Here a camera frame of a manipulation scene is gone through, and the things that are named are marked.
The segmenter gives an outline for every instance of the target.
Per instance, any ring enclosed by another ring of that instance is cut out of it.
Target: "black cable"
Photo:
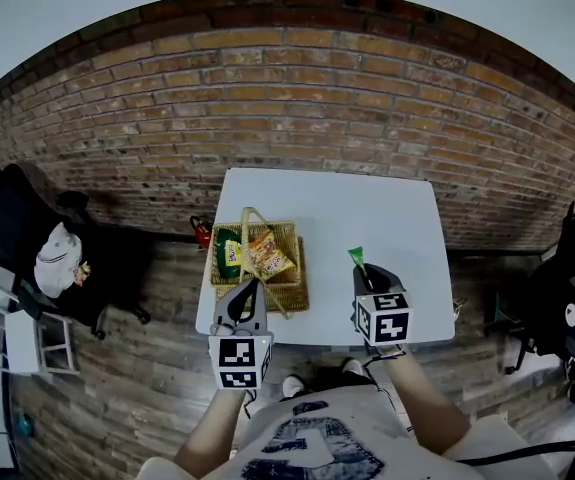
[[[367,376],[369,377],[369,380],[371,380],[374,383],[374,386],[376,386],[376,390],[380,393],[384,393],[385,396],[387,397],[387,400],[389,400],[389,404],[391,405],[391,408],[394,410],[394,412],[396,411],[396,406],[394,405],[394,401],[391,398],[391,394],[389,393],[389,391],[387,391],[386,389],[383,389],[380,387],[380,384],[378,384],[376,382],[376,379],[374,379],[374,376],[371,374],[371,371],[369,370],[369,365],[372,363],[375,363],[377,361],[389,361],[392,359],[397,359],[399,357],[405,356],[407,355],[407,352],[405,352],[402,348],[398,347],[400,354],[396,355],[396,356],[374,356],[372,357],[369,361],[367,361],[364,365],[363,365],[363,369],[365,370],[365,372],[367,373]],[[413,429],[413,427],[409,427],[407,429],[407,432],[410,432],[411,429]]]
[[[385,393],[387,396],[389,403],[391,404],[394,412],[396,411],[396,407],[394,406],[394,402],[391,398],[389,392],[380,387],[380,385],[374,379],[374,376],[371,374],[369,370],[369,365],[375,363],[377,361],[387,361],[390,359],[396,359],[398,357],[406,355],[405,351],[401,349],[401,353],[396,356],[390,357],[382,357],[382,356],[374,356],[369,361],[367,361],[363,368],[367,373],[369,379],[375,384],[376,389],[382,393]],[[534,455],[543,455],[546,453],[559,453],[559,452],[575,452],[575,440],[574,441],[560,441],[558,443],[546,443],[546,444],[539,444],[536,446],[529,446],[526,448],[521,448],[519,450],[513,450],[511,452],[501,453],[498,455],[491,455],[489,457],[480,457],[477,459],[463,459],[458,460],[456,462],[460,462],[462,464],[467,464],[468,466],[486,466],[489,464],[497,464],[499,462],[506,462],[510,460],[522,459],[524,457],[532,457]]]
[[[247,415],[247,419],[251,419],[251,414],[249,414],[249,409],[247,409],[247,406],[249,404],[251,404],[252,402],[255,402],[256,399],[258,398],[258,392],[255,389],[246,389],[245,393],[247,393],[249,395],[249,400],[247,402],[245,402],[245,404],[243,405],[243,409],[245,410],[245,414]]]
[[[508,460],[516,460],[522,459],[524,457],[532,457],[534,455],[543,455],[545,453],[557,452],[575,452],[575,441],[560,441],[558,443],[538,444],[536,446],[521,448],[520,450],[513,450],[511,452],[501,453],[498,455],[491,455],[490,457],[481,457],[479,459],[463,459],[456,462],[467,464],[468,466],[487,466],[488,464],[497,464],[498,462],[506,462]]]

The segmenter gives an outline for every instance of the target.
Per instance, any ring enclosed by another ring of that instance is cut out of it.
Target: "snack bag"
[[[220,277],[233,279],[240,274],[240,236],[228,229],[216,235],[216,263]]]
[[[273,231],[268,231],[250,243],[249,254],[263,281],[296,266],[276,247]]]

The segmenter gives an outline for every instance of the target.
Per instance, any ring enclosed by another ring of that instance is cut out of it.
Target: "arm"
[[[385,361],[385,369],[400,396],[418,443],[441,455],[470,428],[462,412],[440,393],[411,356]]]
[[[229,460],[244,391],[219,390],[174,462],[202,478]]]

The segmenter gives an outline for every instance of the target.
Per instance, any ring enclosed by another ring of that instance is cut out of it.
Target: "wicker basket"
[[[255,213],[262,222],[249,222],[249,217]],[[240,252],[242,255],[242,265],[240,269],[239,279],[225,279],[220,277],[218,271],[218,262],[216,260],[216,236],[219,229],[229,229],[238,233],[241,237]],[[216,224],[214,225],[212,240],[211,240],[211,284],[214,287],[231,286],[259,277],[255,275],[255,269],[251,264],[251,257],[249,255],[249,243],[262,236],[267,231],[274,232],[276,246],[296,265],[295,268],[290,268],[266,281],[272,288],[295,288],[301,282],[301,261],[300,261],[300,248],[298,246],[298,235],[296,234],[296,224],[292,221],[271,221],[267,222],[255,208],[244,208],[242,219],[240,223],[232,224]]]
[[[303,247],[303,239],[298,237],[298,245],[300,250],[300,283],[296,286],[286,286],[277,288],[272,285],[271,291],[280,305],[286,311],[306,311],[309,309],[309,292],[307,291],[307,268],[305,262],[305,249]],[[233,290],[236,285],[219,285],[216,287],[216,301],[222,299],[230,290]],[[276,304],[274,297],[265,292],[265,306],[268,312],[280,311]]]
[[[261,222],[250,223],[249,218],[252,214],[256,214]],[[240,234],[241,267],[240,277],[238,280],[224,279],[220,277],[215,251],[216,236],[219,229],[229,229]],[[295,267],[280,272],[267,281],[263,281],[251,259],[251,255],[249,253],[249,243],[253,242],[265,234],[267,231],[274,232],[276,246],[294,263]],[[267,222],[255,208],[246,207],[243,208],[240,224],[217,224],[214,226],[210,247],[212,258],[211,284],[216,288],[217,295],[219,290],[221,293],[226,293],[243,281],[259,278],[261,283],[263,283],[265,286],[265,299],[271,301],[271,304],[268,305],[268,309],[270,307],[275,308],[280,311],[285,318],[290,318],[291,315],[284,308],[281,299],[277,297],[276,293],[285,293],[283,290],[287,290],[290,293],[300,293],[300,291],[302,291],[301,284],[304,282],[304,275],[302,272],[303,262],[301,260],[301,249],[298,241],[298,235],[296,234],[296,225],[292,221]]]

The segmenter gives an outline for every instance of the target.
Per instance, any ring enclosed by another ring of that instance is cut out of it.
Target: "green package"
[[[216,263],[223,279],[240,276],[240,235],[229,229],[219,229],[216,234]]]
[[[356,247],[355,249],[349,249],[347,252],[351,256],[351,259],[354,260],[356,266],[359,267],[363,271],[363,274],[365,274],[365,277],[367,277],[367,270],[365,270],[365,263],[363,262],[363,248]]]

